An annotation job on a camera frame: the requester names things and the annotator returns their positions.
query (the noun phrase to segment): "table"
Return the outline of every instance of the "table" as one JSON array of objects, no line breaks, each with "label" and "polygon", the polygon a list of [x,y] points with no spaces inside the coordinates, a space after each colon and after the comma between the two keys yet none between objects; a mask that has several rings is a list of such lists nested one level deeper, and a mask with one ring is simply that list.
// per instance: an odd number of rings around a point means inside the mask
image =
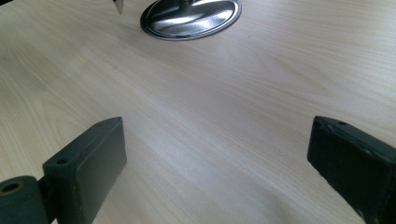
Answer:
[{"label": "table", "polygon": [[187,42],[141,31],[151,3],[0,7],[0,179],[122,116],[128,162],[94,223],[363,223],[306,152],[315,115],[396,147],[396,3],[243,0]]}]

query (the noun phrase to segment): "chrome base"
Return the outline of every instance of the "chrome base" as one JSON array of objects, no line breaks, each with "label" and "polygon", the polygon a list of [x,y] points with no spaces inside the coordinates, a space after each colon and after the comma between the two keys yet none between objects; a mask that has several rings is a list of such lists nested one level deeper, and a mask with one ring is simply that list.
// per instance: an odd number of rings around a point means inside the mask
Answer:
[{"label": "chrome base", "polygon": [[140,18],[142,29],[165,40],[190,40],[213,35],[241,15],[239,0],[159,0]]}]

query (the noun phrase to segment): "light wood surface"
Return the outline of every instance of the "light wood surface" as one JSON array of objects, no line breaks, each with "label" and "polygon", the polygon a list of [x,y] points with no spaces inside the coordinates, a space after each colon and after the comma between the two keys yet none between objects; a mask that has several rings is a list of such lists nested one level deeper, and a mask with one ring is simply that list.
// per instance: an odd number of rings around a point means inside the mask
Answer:
[{"label": "light wood surface", "polygon": [[122,116],[128,163],[94,223],[363,223],[306,152],[315,115],[396,147],[396,2],[242,0],[188,42],[140,30],[151,3],[0,7],[0,179]]}]

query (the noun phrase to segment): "round metal base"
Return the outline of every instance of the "round metal base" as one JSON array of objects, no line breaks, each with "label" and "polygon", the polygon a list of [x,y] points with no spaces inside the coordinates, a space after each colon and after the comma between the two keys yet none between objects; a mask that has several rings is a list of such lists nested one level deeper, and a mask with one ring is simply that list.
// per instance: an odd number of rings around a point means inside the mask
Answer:
[{"label": "round metal base", "polygon": [[239,0],[159,0],[140,18],[142,29],[165,40],[190,40],[213,35],[241,15]]}]

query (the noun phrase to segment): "pointed metal tip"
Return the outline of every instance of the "pointed metal tip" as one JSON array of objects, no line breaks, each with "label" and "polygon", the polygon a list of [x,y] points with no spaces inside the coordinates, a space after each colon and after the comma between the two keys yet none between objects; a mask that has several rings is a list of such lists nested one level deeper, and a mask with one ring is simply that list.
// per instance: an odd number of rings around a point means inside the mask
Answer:
[{"label": "pointed metal tip", "polygon": [[113,0],[113,2],[116,5],[117,11],[122,14],[123,0]]}]

